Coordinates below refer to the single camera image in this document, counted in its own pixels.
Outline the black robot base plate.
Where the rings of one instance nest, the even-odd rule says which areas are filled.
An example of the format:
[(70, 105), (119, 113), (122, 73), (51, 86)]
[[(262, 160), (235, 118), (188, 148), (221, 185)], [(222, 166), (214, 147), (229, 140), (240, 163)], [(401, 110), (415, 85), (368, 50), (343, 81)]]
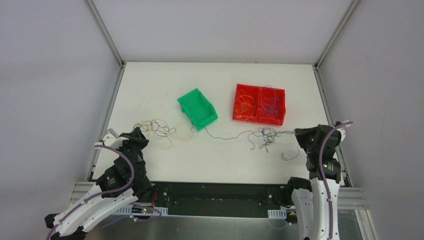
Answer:
[(312, 192), (311, 183), (298, 177), (286, 184), (156, 181), (139, 202), (166, 208), (171, 216), (267, 218), (293, 206), (293, 192), (300, 189)]

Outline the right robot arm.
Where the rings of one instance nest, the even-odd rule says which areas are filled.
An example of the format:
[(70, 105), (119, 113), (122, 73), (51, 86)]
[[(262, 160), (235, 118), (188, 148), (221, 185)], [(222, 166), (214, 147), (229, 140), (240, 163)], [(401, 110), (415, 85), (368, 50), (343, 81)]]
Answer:
[(294, 205), (301, 240), (338, 240), (338, 196), (341, 165), (335, 159), (343, 135), (335, 127), (319, 124), (296, 128), (298, 145), (306, 153), (309, 178), (291, 177), (284, 200)]

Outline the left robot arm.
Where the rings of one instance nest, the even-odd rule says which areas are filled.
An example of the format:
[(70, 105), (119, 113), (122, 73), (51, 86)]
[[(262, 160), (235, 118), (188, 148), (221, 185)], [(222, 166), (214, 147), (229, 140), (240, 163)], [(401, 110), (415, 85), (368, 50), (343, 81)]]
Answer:
[(129, 133), (109, 129), (96, 149), (117, 154), (88, 192), (61, 213), (44, 218), (50, 229), (48, 240), (83, 240), (96, 225), (125, 205), (152, 198), (153, 185), (147, 176), (143, 149), (149, 140), (139, 127)]

